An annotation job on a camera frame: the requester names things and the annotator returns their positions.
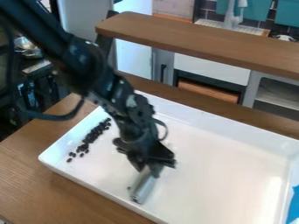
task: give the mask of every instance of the cable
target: cable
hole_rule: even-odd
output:
[[[77,114],[78,111],[82,108],[84,104],[84,97],[82,96],[76,107],[70,111],[66,115],[47,115],[47,114],[42,114],[36,111],[28,110],[26,108],[23,108],[18,102],[17,102],[17,97],[15,96],[16,91],[14,91],[14,86],[12,83],[12,77],[13,75],[17,72],[16,69],[18,66],[16,65],[16,53],[15,53],[15,43],[14,43],[14,38],[11,33],[10,27],[7,25],[7,23],[3,20],[0,19],[1,26],[3,27],[3,30],[9,40],[9,58],[7,62],[7,69],[6,69],[6,84],[7,88],[9,91],[9,95],[11,96],[12,100],[15,102],[16,107],[23,113],[27,114],[31,118],[37,118],[40,120],[47,120],[47,121],[56,121],[56,122],[61,122],[61,121],[68,121],[73,119]]]

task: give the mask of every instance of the wall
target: wall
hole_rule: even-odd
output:
[[[195,0],[198,3],[198,18],[206,18],[215,21],[224,21],[225,16],[216,14],[217,0]],[[291,32],[292,35],[299,33],[299,29],[291,26],[275,24],[277,0],[274,0],[268,13],[266,22],[244,19],[242,25],[258,27],[261,29],[275,30],[278,32]]]
[[[154,0],[153,13],[192,19],[194,0]]]
[[[46,7],[46,8],[50,8],[50,1],[49,0],[41,0],[42,4]]]

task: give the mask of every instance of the wooden board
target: wooden board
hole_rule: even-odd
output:
[[[299,139],[299,122],[169,87],[136,76],[125,77],[137,89],[255,127]],[[47,113],[65,114],[78,102],[69,95]],[[14,224],[146,224],[151,221],[109,199],[53,174],[38,155],[94,110],[87,102],[68,122],[34,120],[0,143],[0,216]]]
[[[194,84],[194,83],[186,81],[186,80],[180,80],[178,82],[178,87],[192,91],[194,93],[208,95],[208,96],[211,96],[216,99],[220,99],[225,102],[232,102],[232,103],[238,102],[238,95],[236,95],[236,94],[231,94],[226,91],[218,90],[213,87],[205,87],[202,85]]]
[[[299,80],[299,45],[170,19],[124,12],[97,33],[205,60]]]

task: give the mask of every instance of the white wall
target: white wall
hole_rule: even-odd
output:
[[[154,0],[153,13],[192,19],[194,0]]]
[[[42,2],[42,4],[43,4],[46,8],[50,8],[50,1],[49,1],[49,0],[42,0],[41,2]]]

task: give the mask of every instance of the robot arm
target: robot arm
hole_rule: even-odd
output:
[[[139,172],[147,166],[158,178],[164,166],[175,166],[174,154],[158,139],[153,107],[114,72],[100,47],[65,32],[32,0],[0,0],[0,16],[44,51],[74,93],[92,99],[115,119],[120,138],[114,144]]]

